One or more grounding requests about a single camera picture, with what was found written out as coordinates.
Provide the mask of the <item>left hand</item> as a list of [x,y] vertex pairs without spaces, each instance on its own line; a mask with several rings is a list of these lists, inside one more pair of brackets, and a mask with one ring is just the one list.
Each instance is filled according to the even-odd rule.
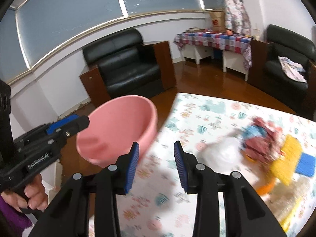
[[45,192],[44,185],[42,185],[41,174],[38,174],[33,181],[25,187],[24,193],[28,197],[28,201],[17,193],[9,190],[2,192],[1,197],[18,212],[21,212],[20,208],[43,211],[48,206],[48,196]]

